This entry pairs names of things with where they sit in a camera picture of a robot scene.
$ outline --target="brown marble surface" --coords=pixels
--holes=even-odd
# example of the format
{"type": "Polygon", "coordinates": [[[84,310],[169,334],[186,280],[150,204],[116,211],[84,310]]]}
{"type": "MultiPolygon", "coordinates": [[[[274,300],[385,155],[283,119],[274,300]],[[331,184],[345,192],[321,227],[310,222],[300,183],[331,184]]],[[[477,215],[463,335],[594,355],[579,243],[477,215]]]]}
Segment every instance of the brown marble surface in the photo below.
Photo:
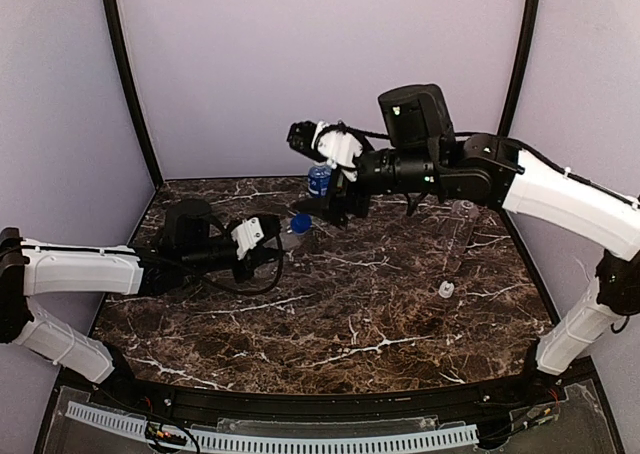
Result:
{"type": "MultiPolygon", "coordinates": [[[[134,243],[148,243],[164,210],[190,197],[210,201],[225,223],[290,216],[304,182],[170,181],[134,243]]],[[[141,379],[244,392],[389,392],[518,373],[551,324],[499,216],[464,218],[433,200],[404,212],[402,197],[386,196],[347,231],[314,219],[262,296],[197,282],[157,298],[111,295],[94,335],[120,347],[141,379]],[[448,299],[438,295],[444,280],[455,285],[448,299]]],[[[246,287],[267,284],[274,270],[261,268],[246,287]]]]}

